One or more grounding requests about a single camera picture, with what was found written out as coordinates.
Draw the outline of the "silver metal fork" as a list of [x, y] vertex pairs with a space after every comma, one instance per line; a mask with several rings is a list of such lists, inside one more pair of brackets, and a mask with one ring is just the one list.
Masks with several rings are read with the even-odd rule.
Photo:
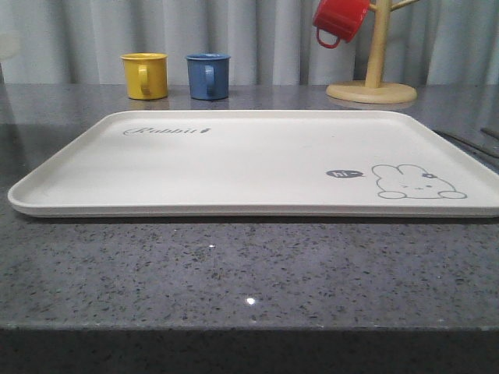
[[436, 134], [443, 137], [447, 141], [453, 143], [467, 154], [475, 157], [486, 166], [491, 166], [494, 170], [498, 170], [498, 147], [490, 147], [465, 139], [462, 136], [445, 132], [442, 130], [434, 130]]

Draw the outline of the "cream rabbit serving tray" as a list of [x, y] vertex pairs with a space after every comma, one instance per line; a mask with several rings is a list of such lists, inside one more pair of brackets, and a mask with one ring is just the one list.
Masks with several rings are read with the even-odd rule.
[[124, 111], [8, 199], [35, 217], [496, 217], [498, 176], [391, 111]]

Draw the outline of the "blue enamel mug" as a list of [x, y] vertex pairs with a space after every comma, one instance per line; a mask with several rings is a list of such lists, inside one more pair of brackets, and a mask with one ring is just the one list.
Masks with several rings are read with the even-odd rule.
[[228, 97], [229, 61], [229, 55], [220, 53], [187, 55], [191, 98], [215, 101]]

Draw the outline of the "yellow enamel mug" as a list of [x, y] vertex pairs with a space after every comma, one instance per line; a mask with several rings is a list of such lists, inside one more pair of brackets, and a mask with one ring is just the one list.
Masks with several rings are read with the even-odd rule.
[[168, 96], [167, 58], [151, 52], [121, 55], [129, 98], [148, 101]]

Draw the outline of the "wooden mug tree stand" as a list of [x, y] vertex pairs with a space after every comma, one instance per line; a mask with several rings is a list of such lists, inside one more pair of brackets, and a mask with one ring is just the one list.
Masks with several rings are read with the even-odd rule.
[[366, 78], [348, 82], [332, 83], [326, 89], [329, 97], [364, 104], [400, 104], [414, 101], [416, 89], [400, 83], [383, 81], [386, 43], [391, 12], [403, 8], [417, 0], [375, 1], [370, 4], [374, 12], [373, 36], [367, 63]]

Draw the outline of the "red enamel mug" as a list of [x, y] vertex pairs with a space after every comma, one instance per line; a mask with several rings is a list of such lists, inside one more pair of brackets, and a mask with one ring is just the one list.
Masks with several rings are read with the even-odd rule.
[[[336, 48], [341, 41], [350, 42], [357, 34], [370, 8], [367, 0], [322, 0], [313, 16], [316, 39], [325, 48]], [[327, 43], [320, 37], [325, 31], [336, 37], [334, 43]]]

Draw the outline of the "grey pleated curtain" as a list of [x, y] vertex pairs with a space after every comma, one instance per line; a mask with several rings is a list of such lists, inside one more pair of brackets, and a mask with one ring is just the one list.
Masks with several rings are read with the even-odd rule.
[[[124, 80], [121, 56], [168, 56], [168, 81], [187, 81], [189, 54], [230, 56], [234, 85], [321, 85], [362, 79], [373, 33], [368, 15], [348, 43], [326, 49], [312, 25], [315, 1], [4, 1], [6, 83]], [[420, 1], [391, 14], [387, 81], [495, 84], [498, 4]]]

